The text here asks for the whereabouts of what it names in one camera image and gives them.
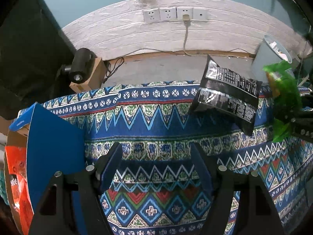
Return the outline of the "red orange snack bag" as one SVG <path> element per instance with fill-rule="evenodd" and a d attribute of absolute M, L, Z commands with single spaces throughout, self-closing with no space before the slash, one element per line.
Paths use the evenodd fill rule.
<path fill-rule="evenodd" d="M 13 209 L 17 212 L 22 234 L 29 234 L 33 210 L 30 203 L 26 176 L 26 148 L 6 146 L 5 154 L 13 196 Z"/>

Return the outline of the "white wall socket strip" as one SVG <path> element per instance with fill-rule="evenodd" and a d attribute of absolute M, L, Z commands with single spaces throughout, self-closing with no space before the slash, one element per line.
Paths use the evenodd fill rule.
<path fill-rule="evenodd" d="M 207 21 L 209 19 L 209 10 L 204 7 L 160 7 L 143 10 L 144 22 L 167 22 L 182 21 L 184 15 L 189 15 L 190 20 Z"/>

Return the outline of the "dark cabinet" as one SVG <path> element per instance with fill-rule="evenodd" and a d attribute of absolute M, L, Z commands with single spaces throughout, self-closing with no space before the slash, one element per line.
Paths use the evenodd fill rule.
<path fill-rule="evenodd" d="M 1 117 L 73 93 L 60 70 L 73 58 L 44 0 L 1 0 Z"/>

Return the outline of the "grey waste bin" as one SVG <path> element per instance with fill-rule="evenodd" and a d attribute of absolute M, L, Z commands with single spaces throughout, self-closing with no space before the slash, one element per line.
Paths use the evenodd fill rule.
<path fill-rule="evenodd" d="M 281 43 L 274 37 L 266 34 L 257 50 L 256 57 L 251 66 L 251 72 L 255 79 L 265 84 L 268 80 L 263 67 L 281 61 L 292 64 L 292 57 Z"/>

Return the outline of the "blue patterned tablecloth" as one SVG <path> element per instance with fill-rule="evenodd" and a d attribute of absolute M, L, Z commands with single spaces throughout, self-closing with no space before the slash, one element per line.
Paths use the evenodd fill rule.
<path fill-rule="evenodd" d="M 272 141 L 269 87 L 260 90 L 253 134 L 246 136 L 223 114 L 189 112 L 199 86 L 197 81 L 116 85 L 41 105 L 84 131 L 85 166 L 121 143 L 122 160 L 100 197 L 113 233 L 200 231 L 211 201 L 191 162 L 191 142 L 234 172 L 256 170 L 291 233 L 309 210 L 305 183 L 312 144 L 295 137 Z"/>

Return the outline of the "black cylindrical device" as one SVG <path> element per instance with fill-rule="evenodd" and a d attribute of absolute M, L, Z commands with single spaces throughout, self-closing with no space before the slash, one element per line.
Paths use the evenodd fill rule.
<path fill-rule="evenodd" d="M 66 74 L 73 83 L 84 83 L 91 75 L 95 54 L 87 49 L 80 48 L 76 51 L 71 65 L 62 65 L 61 74 Z"/>

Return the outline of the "blue cardboard box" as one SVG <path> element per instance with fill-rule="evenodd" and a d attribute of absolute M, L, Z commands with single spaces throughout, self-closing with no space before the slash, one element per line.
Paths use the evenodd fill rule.
<path fill-rule="evenodd" d="M 73 174 L 85 168 L 84 131 L 38 103 L 34 103 L 9 126 L 6 146 L 26 148 L 26 176 L 33 215 L 56 171 Z M 6 154 L 4 166 L 8 201 L 14 221 L 21 229 L 18 214 L 13 209 L 12 192 L 8 188 L 10 178 Z"/>

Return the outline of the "black printed snack bag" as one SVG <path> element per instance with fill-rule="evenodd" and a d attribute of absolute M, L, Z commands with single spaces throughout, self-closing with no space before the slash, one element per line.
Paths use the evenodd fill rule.
<path fill-rule="evenodd" d="M 261 86 L 261 81 L 221 67 L 207 56 L 200 87 L 189 112 L 213 109 L 231 118 L 245 135 L 252 136 Z"/>

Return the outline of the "green snack bag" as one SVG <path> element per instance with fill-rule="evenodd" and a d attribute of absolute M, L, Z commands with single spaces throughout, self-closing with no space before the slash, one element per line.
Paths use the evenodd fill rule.
<path fill-rule="evenodd" d="M 283 60 L 263 67 L 273 95 L 273 141 L 291 136 L 291 120 L 301 111 L 302 102 L 291 64 Z"/>

